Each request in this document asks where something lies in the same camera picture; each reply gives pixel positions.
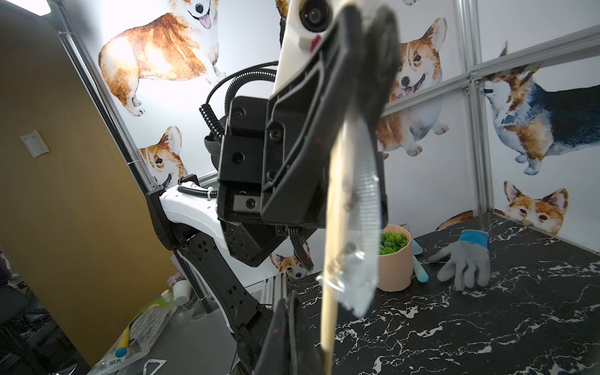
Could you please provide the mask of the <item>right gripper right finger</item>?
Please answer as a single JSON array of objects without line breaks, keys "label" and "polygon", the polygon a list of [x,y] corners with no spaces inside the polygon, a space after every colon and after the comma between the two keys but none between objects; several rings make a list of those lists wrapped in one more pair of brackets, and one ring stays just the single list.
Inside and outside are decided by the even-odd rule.
[{"label": "right gripper right finger", "polygon": [[289,373],[322,374],[320,351],[314,345],[303,303],[296,292],[289,295]]}]

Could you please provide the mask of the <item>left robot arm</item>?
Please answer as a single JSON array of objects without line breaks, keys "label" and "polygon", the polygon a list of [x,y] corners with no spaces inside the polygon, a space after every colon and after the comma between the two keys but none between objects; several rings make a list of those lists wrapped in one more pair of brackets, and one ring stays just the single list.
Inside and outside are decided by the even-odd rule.
[{"label": "left robot arm", "polygon": [[[248,373],[329,374],[338,309],[363,317],[378,286],[388,197],[377,129],[400,64],[398,21],[376,1],[293,1],[285,20],[280,58],[223,79],[223,117],[200,108],[217,190],[190,174],[146,201],[159,240],[215,298]],[[314,342],[295,292],[264,306],[228,258],[257,267],[289,240],[313,270],[304,244],[319,229]]]}]

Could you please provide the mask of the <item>chopsticks pack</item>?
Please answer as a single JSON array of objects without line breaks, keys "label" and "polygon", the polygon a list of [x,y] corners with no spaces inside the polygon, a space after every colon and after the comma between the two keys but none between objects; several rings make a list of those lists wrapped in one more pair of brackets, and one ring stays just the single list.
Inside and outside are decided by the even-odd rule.
[{"label": "chopsticks pack", "polygon": [[355,126],[352,211],[345,248],[337,258],[333,287],[337,289],[337,303],[361,318],[370,308],[378,285],[382,225],[380,179],[365,120],[350,111],[345,114],[343,123],[346,120]]}]

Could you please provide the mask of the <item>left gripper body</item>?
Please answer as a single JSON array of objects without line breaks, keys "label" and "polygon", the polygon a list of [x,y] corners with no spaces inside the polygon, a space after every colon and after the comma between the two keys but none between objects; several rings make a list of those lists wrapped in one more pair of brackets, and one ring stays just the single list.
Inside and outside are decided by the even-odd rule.
[{"label": "left gripper body", "polygon": [[229,253],[257,267],[286,238],[325,227],[330,152],[345,118],[356,132],[349,229],[385,224],[384,175],[373,143],[383,105],[373,96],[356,104],[325,95],[235,98],[219,167],[218,216]]}]

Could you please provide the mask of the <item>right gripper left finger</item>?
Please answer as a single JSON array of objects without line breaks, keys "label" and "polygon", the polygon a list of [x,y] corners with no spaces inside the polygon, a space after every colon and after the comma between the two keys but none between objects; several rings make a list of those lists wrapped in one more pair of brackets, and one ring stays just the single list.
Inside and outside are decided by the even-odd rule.
[{"label": "right gripper left finger", "polygon": [[281,299],[273,311],[269,330],[254,374],[286,375],[290,373],[290,334],[288,305]]}]

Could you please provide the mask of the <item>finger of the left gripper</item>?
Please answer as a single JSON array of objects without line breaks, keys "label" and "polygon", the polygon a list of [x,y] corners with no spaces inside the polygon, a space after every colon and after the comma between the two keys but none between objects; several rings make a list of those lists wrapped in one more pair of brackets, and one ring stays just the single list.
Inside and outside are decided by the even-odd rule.
[{"label": "finger of the left gripper", "polygon": [[400,64],[398,25],[393,9],[386,5],[378,6],[362,33],[362,40],[364,56],[354,103],[366,122],[370,138],[375,141]]},{"label": "finger of the left gripper", "polygon": [[344,6],[309,61],[269,98],[263,152],[262,219],[320,226],[313,197],[323,179],[364,56],[357,6]]}]

